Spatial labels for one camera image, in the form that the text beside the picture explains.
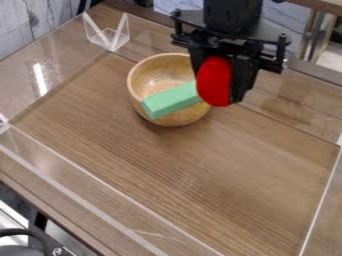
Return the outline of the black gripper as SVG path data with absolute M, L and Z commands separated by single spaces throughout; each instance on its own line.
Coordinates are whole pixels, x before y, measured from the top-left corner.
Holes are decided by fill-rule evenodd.
M 190 53 L 194 74 L 210 55 L 231 61 L 231 103 L 243 101 L 259 69 L 281 73 L 287 33 L 262 17 L 263 0 L 203 0 L 200 10 L 171 12 L 172 43 Z

